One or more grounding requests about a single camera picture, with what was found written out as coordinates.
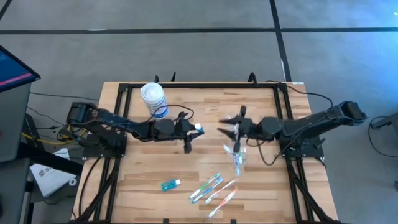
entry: blue toothbrush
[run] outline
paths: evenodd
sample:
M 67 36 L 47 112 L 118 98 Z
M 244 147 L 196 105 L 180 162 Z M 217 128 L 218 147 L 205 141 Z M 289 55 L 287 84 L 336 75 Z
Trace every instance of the blue toothbrush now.
M 202 192 L 199 196 L 197 196 L 195 199 L 193 199 L 192 203 L 197 202 L 199 199 L 201 199 L 203 196 L 205 196 L 206 194 L 208 194 L 209 192 L 211 192 L 214 188 L 216 188 L 220 183 L 222 183 L 222 181 L 224 180 L 224 178 L 220 177 L 219 179 L 216 180 L 216 182 L 213 184 L 213 186 L 209 187 L 208 189 L 206 189 L 204 192 Z

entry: clear plastic wrapper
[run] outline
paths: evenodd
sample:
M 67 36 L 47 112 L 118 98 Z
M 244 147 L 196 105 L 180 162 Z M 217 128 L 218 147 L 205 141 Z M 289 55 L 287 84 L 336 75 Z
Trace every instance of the clear plastic wrapper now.
M 233 126 L 233 130 L 236 134 L 238 132 L 238 124 Z M 235 166 L 235 175 L 239 177 L 241 175 L 241 171 L 246 163 L 246 144 L 241 142 L 241 148 L 238 153 L 233 152 L 233 146 L 235 142 L 231 141 L 229 144 L 223 144 L 223 149 L 229 154 L 231 160 Z

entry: small toothpaste tube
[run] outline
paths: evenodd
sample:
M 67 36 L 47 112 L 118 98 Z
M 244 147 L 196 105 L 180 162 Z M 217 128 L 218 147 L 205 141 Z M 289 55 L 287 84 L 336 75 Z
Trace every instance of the small toothpaste tube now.
M 170 181 L 162 183 L 161 186 L 162 186 L 163 191 L 168 191 L 168 190 L 176 188 L 180 184 L 181 184 L 180 180 L 170 180 Z

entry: gray carpet floor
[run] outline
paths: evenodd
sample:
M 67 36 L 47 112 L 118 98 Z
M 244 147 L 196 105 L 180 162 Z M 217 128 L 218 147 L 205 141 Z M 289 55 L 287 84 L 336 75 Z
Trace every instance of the gray carpet floor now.
M 0 0 L 0 7 L 6 0 Z M 276 0 L 281 28 L 397 27 L 393 0 Z M 13 0 L 0 30 L 274 27 L 265 0 Z M 398 32 L 283 33 L 292 81 L 357 101 L 369 117 L 398 112 Z M 32 91 L 99 98 L 106 81 L 284 81 L 274 32 L 204 34 L 1 34 L 0 44 L 42 79 Z M 31 95 L 29 106 L 63 121 L 73 99 Z M 310 97 L 313 112 L 328 102 Z M 28 111 L 37 126 L 51 121 Z M 324 134 L 338 216 L 346 223 L 398 220 L 398 159 L 376 153 L 367 123 Z M 54 136 L 51 131 L 40 133 Z M 398 155 L 391 127 L 372 132 L 377 148 Z M 74 199 L 37 203 L 33 223 L 66 222 Z

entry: container lid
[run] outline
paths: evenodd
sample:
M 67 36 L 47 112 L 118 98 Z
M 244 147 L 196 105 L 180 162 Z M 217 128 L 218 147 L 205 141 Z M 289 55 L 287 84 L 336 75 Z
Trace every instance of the container lid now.
M 141 96 L 145 102 L 157 103 L 163 98 L 163 89 L 158 83 L 147 83 L 141 88 Z

